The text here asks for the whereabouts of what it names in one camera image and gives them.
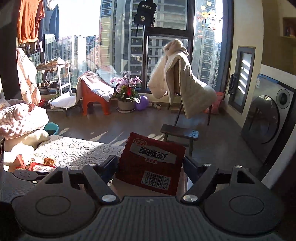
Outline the red yellow snack packet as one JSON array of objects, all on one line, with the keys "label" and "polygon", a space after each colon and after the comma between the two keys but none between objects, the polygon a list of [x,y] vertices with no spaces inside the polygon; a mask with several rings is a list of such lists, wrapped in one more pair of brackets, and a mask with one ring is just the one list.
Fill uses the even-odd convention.
[{"label": "red yellow snack packet", "polygon": [[49,166],[41,163],[32,162],[27,166],[19,166],[16,167],[16,170],[28,170],[28,171],[35,171],[35,172],[52,172],[56,169],[56,166]]}]

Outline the black hanging bag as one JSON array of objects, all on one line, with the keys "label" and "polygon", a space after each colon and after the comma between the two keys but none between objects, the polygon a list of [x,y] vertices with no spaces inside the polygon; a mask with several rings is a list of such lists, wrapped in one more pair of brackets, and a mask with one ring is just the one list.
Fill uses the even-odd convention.
[{"label": "black hanging bag", "polygon": [[134,17],[134,24],[137,25],[135,36],[138,34],[139,25],[153,28],[155,23],[155,12],[157,5],[153,0],[141,1],[137,7],[137,13]]}]

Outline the white lace tablecloth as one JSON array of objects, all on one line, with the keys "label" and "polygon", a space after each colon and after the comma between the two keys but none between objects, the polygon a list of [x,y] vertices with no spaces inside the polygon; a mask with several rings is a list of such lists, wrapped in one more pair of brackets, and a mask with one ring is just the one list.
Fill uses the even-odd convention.
[{"label": "white lace tablecloth", "polygon": [[33,157],[38,161],[51,158],[55,160],[56,168],[66,166],[70,170],[79,170],[88,164],[102,164],[109,156],[121,156],[124,149],[123,146],[53,135],[44,142],[31,138],[21,142],[9,140],[5,142],[4,150],[10,152],[20,143],[32,146]]}]

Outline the washing machine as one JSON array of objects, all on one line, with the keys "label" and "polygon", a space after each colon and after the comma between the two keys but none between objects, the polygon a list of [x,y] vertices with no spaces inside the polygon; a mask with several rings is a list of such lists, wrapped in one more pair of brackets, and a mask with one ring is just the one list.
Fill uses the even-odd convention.
[{"label": "washing machine", "polygon": [[295,127],[295,89],[259,74],[241,136],[259,161],[250,172],[262,180],[274,165]]}]

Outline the small brown twisted snack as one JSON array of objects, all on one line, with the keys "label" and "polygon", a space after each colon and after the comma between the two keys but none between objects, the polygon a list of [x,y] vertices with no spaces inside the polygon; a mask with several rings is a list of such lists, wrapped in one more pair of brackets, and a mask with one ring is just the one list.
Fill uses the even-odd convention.
[{"label": "small brown twisted snack", "polygon": [[43,159],[43,164],[46,166],[51,166],[51,167],[55,167],[55,160],[51,159],[51,158],[44,158]]}]

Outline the orange plastic stool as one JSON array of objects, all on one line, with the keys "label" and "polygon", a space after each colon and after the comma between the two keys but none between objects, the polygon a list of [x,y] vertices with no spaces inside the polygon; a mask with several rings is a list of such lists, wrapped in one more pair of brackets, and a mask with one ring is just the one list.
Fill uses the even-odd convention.
[{"label": "orange plastic stool", "polygon": [[111,114],[110,112],[110,103],[107,102],[104,98],[100,97],[98,94],[94,93],[84,80],[81,81],[81,90],[82,90],[82,109],[83,115],[86,116],[88,112],[88,106],[90,103],[98,102],[103,110],[104,115]]}]

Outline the beige quilt on chair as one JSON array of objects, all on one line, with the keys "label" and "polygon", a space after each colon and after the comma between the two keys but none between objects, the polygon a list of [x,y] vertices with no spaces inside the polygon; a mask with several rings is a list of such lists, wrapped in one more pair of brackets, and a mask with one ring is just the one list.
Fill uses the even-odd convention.
[{"label": "beige quilt on chair", "polygon": [[147,83],[154,98],[167,95],[169,104],[172,104],[179,95],[186,118],[192,118],[214,104],[217,100],[215,90],[193,74],[189,53],[183,43],[174,39],[163,51]]}]

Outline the dark red spicy snack packet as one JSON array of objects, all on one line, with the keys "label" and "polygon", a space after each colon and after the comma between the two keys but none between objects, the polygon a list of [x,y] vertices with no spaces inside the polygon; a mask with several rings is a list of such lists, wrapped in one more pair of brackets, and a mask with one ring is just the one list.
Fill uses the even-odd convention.
[{"label": "dark red spicy snack packet", "polygon": [[116,179],[141,188],[177,195],[186,148],[138,133],[130,133],[121,154]]}]

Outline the pink flower pot plant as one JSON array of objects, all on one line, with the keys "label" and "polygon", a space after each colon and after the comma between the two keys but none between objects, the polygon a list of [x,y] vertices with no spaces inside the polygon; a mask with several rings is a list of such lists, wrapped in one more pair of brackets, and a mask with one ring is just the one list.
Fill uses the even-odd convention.
[{"label": "pink flower pot plant", "polygon": [[117,111],[120,113],[133,112],[136,104],[140,103],[140,95],[136,91],[142,83],[140,78],[132,77],[130,71],[123,71],[121,76],[112,78],[110,83],[115,87]]}]

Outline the purple balloon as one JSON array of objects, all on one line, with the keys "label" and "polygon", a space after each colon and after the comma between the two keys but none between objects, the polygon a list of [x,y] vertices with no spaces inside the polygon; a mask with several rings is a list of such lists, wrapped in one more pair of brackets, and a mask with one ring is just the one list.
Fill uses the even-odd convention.
[{"label": "purple balloon", "polygon": [[136,107],[136,110],[143,111],[148,107],[148,105],[149,105],[148,98],[144,95],[141,95],[140,96],[140,103],[137,103],[135,107]]}]

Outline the pink spotted blanket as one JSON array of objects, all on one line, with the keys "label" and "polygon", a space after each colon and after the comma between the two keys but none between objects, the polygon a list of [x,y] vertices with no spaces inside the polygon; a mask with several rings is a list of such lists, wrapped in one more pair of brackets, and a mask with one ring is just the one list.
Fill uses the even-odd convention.
[{"label": "pink spotted blanket", "polygon": [[47,111],[33,103],[1,99],[1,136],[6,140],[43,129],[48,122]]}]

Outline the white shoe rack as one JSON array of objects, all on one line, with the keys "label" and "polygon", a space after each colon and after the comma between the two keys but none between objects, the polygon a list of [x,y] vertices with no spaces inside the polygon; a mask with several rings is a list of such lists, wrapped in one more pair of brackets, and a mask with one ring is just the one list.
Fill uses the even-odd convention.
[{"label": "white shoe rack", "polygon": [[67,113],[67,108],[52,106],[51,102],[62,94],[72,96],[70,63],[57,57],[38,64],[36,70],[38,74],[42,75],[42,80],[37,83],[41,96],[50,96],[48,100],[44,101],[43,108],[62,109],[63,112]]}]

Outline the dark wooden stool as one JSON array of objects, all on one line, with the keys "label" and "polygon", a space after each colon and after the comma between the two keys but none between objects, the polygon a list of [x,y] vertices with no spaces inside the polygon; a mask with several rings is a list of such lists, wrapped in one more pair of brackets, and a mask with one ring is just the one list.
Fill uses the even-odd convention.
[{"label": "dark wooden stool", "polygon": [[163,124],[163,126],[161,128],[161,133],[163,133],[165,135],[164,142],[177,143],[177,142],[168,140],[169,136],[184,138],[184,139],[189,140],[189,144],[188,145],[183,144],[183,146],[189,148],[189,156],[192,157],[192,153],[194,150],[194,142],[199,139],[199,132],[198,131],[191,130],[188,128],[181,128],[178,126]]}]

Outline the orange hanging shirt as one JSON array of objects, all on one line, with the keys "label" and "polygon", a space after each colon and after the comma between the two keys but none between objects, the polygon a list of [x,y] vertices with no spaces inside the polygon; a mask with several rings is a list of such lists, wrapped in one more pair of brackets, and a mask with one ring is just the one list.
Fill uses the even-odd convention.
[{"label": "orange hanging shirt", "polygon": [[44,17],[43,1],[21,1],[17,22],[17,38],[20,43],[35,42],[38,39],[39,24]]}]

